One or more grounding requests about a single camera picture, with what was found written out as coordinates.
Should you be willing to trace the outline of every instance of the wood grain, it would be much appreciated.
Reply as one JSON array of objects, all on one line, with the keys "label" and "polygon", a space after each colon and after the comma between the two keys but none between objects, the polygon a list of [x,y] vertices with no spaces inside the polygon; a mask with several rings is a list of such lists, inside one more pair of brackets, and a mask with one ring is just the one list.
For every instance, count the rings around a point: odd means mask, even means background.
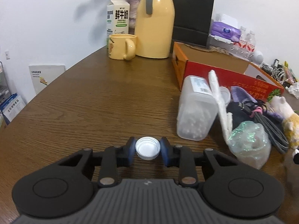
[{"label": "wood grain", "polygon": [[[218,122],[203,141],[177,136],[179,95],[170,59],[111,60],[103,48],[67,70],[20,112],[0,138],[0,223],[18,216],[11,199],[18,179],[85,147],[100,151],[123,145],[130,136],[165,136],[171,144],[195,151],[210,147],[229,154]],[[285,183],[282,160],[273,149],[263,170]],[[200,167],[197,170],[203,180]],[[163,167],[160,158],[135,157],[133,168],[120,168],[119,173],[126,178],[178,176],[178,170]],[[286,191],[279,217],[297,223],[298,213]]]}]

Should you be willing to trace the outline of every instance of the purple cloth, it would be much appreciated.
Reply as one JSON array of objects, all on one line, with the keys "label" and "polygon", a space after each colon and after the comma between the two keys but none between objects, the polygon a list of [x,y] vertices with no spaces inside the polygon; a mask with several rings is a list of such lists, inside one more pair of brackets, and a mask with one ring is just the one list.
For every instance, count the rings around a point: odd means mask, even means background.
[{"label": "purple cloth", "polygon": [[[234,102],[244,103],[246,101],[252,101],[256,103],[257,101],[253,98],[249,93],[247,93],[243,88],[238,86],[231,87],[231,97]],[[282,122],[284,118],[277,114],[270,111],[267,111],[265,115],[272,116],[273,118],[277,119],[279,122]]]}]

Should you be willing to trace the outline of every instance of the white bottle cap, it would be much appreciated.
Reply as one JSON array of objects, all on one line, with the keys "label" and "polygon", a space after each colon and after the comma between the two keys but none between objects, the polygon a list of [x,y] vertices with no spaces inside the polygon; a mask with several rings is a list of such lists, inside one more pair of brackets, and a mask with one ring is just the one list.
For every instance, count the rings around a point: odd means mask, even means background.
[{"label": "white bottle cap", "polygon": [[157,139],[146,136],[136,142],[135,149],[141,159],[153,160],[159,155],[161,146]]},{"label": "white bottle cap", "polygon": [[231,92],[226,87],[219,87],[219,89],[220,89],[220,93],[223,98],[223,101],[225,103],[225,106],[228,106],[228,104],[231,101]]}]

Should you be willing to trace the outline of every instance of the stuffed toy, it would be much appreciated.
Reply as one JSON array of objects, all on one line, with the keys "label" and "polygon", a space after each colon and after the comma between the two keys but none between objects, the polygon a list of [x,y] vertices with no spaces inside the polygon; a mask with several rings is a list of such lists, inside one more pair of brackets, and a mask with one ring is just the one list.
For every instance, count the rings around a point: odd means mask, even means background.
[{"label": "stuffed toy", "polygon": [[287,103],[285,97],[274,96],[270,101],[274,111],[284,117],[282,122],[284,134],[292,149],[299,146],[299,115]]}]

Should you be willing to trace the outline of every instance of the screw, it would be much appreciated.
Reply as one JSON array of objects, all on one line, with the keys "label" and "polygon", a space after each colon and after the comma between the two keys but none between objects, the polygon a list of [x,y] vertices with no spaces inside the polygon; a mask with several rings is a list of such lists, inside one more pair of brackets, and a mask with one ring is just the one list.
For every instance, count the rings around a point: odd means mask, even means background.
[{"label": "screw", "polygon": [[184,178],[182,179],[182,183],[183,183],[183,184],[188,184],[188,185],[190,185],[190,184],[195,184],[195,183],[196,183],[196,179],[193,178],[193,177],[184,177]]},{"label": "screw", "polygon": [[113,184],[114,182],[115,182],[114,179],[113,179],[113,178],[110,178],[110,177],[105,177],[105,178],[100,179],[100,183],[101,183],[102,185],[111,185],[111,184]]}]

